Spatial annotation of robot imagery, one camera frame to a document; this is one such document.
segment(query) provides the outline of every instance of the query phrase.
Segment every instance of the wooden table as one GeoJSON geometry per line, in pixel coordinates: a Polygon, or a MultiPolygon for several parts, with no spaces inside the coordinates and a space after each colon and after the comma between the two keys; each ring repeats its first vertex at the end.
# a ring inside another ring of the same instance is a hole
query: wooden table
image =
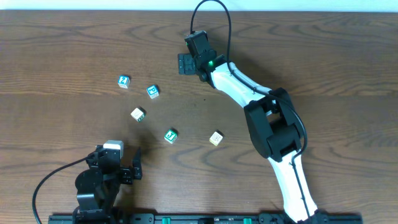
{"type": "MultiPolygon", "coordinates": [[[[159,213],[282,210],[270,164],[254,149],[242,108],[197,76],[178,74],[192,12],[0,12],[0,223],[35,223],[31,200],[52,170],[120,139],[140,146],[144,178],[116,205],[159,213]],[[118,76],[131,76],[128,90],[118,76]],[[156,84],[151,100],[146,87],[156,84]],[[141,123],[130,117],[147,111],[141,123]],[[171,145],[169,128],[179,132],[171,145]],[[208,139],[219,129],[225,138],[208,139]]],[[[398,14],[232,12],[231,59],[258,83],[283,87],[308,130],[303,166],[314,201],[365,223],[398,218],[398,14]]],[[[195,29],[226,52],[223,12],[195,29]]],[[[37,207],[78,205],[84,163],[51,177],[37,207]]]]}

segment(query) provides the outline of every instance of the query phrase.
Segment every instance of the small cube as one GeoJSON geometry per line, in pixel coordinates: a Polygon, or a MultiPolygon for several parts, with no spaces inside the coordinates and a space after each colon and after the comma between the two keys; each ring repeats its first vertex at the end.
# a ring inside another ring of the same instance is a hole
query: small cube
{"type": "Polygon", "coordinates": [[[177,133],[175,133],[173,130],[168,130],[166,134],[164,135],[164,139],[168,141],[169,143],[173,144],[175,140],[177,139],[177,133]]]}
{"type": "Polygon", "coordinates": [[[103,145],[104,149],[118,149],[120,150],[120,159],[123,157],[124,144],[122,141],[107,140],[103,145]]]}
{"type": "Polygon", "coordinates": [[[131,116],[138,122],[140,122],[142,119],[144,119],[145,114],[142,112],[139,108],[134,109],[131,112],[131,116]]]}
{"type": "Polygon", "coordinates": [[[121,88],[129,88],[130,85],[130,78],[124,75],[119,77],[118,84],[121,88]]]}
{"type": "Polygon", "coordinates": [[[159,91],[157,90],[155,85],[151,85],[150,87],[148,87],[147,92],[151,99],[159,96],[159,91]]]}
{"type": "Polygon", "coordinates": [[[210,142],[213,143],[215,146],[218,146],[221,140],[223,140],[223,136],[217,131],[214,132],[214,134],[210,137],[210,142]]]}

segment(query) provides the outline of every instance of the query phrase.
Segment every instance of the wood grain surface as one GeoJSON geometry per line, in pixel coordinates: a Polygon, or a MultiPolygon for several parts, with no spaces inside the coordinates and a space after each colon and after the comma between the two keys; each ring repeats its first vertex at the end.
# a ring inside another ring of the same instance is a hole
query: wood grain surface
{"type": "MultiPolygon", "coordinates": [[[[116,205],[159,213],[283,209],[269,162],[251,144],[243,110],[197,76],[182,76],[191,12],[0,12],[0,223],[35,223],[31,200],[52,170],[109,139],[124,163],[143,150],[144,178],[116,205]],[[128,90],[118,76],[131,76],[128,90]],[[151,100],[146,87],[156,84],[151,100]],[[147,111],[141,123],[130,117],[147,111]],[[179,132],[171,145],[169,128],[179,132]],[[208,141],[219,129],[218,147],[208,141]]],[[[398,14],[232,12],[231,59],[258,83],[285,88],[308,131],[303,167],[314,201],[365,223],[398,219],[398,14]]],[[[199,12],[225,53],[223,12],[199,12]]],[[[44,223],[78,205],[78,164],[37,197],[44,223]]]]}

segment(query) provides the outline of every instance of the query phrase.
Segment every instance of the small robot arm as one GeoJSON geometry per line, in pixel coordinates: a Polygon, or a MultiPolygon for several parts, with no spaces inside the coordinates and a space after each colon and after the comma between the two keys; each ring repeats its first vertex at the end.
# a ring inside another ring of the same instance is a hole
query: small robot arm
{"type": "Polygon", "coordinates": [[[179,73],[197,74],[201,81],[225,92],[243,107],[254,147],[274,168],[286,214],[296,223],[310,218],[317,206],[308,190],[301,155],[297,155],[301,150],[303,127],[292,114],[293,104],[288,93],[282,88],[271,90],[257,84],[240,72],[233,62],[228,66],[224,55],[217,56],[211,48],[205,31],[188,35],[185,42],[190,53],[178,55],[179,73]],[[269,95],[283,99],[289,105],[279,103],[269,95]],[[267,116],[272,113],[280,116],[270,123],[267,116]]]}

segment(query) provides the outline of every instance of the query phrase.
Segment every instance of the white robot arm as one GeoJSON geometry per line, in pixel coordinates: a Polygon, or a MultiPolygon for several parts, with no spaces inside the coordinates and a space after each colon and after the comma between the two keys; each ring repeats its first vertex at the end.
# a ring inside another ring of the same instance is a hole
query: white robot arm
{"type": "MultiPolygon", "coordinates": [[[[258,90],[262,90],[267,93],[271,90],[270,88],[258,85],[249,77],[245,76],[245,74],[243,74],[236,68],[234,63],[230,62],[229,66],[232,68],[235,75],[239,75],[241,79],[245,79],[246,83],[251,84],[252,88],[255,87],[258,90]]],[[[237,78],[235,78],[235,76],[232,76],[226,63],[216,67],[215,70],[211,72],[211,79],[217,90],[225,92],[243,108],[251,101],[257,101],[263,97],[266,97],[262,94],[253,92],[252,88],[249,88],[248,86],[240,82],[237,78]]],[[[280,190],[282,191],[282,195],[284,198],[284,210],[293,221],[298,222],[300,220],[306,220],[308,216],[304,206],[304,202],[302,200],[302,194],[300,192],[299,184],[291,165],[292,157],[296,155],[296,153],[296,151],[288,153],[282,158],[282,162],[276,162],[271,157],[269,157],[268,160],[274,168],[276,177],[279,182],[280,190]]],[[[317,210],[317,205],[315,205],[314,201],[312,200],[310,191],[307,187],[307,182],[305,181],[305,176],[301,163],[301,155],[299,155],[295,159],[295,163],[299,177],[298,181],[300,181],[301,183],[303,194],[305,196],[305,201],[308,206],[308,212],[311,216],[317,210]]]]}
{"type": "Polygon", "coordinates": [[[178,55],[180,74],[199,75],[201,81],[225,92],[244,108],[254,147],[274,168],[286,214],[296,223],[314,215],[317,206],[308,190],[301,155],[297,155],[301,150],[303,127],[292,116],[294,109],[287,92],[281,88],[272,91],[257,84],[232,62],[228,67],[223,55],[217,57],[210,47],[205,31],[190,34],[185,41],[190,53],[178,55]],[[276,102],[275,99],[280,98],[289,105],[276,102]],[[267,116],[271,113],[279,113],[280,119],[268,122],[267,116]]]}

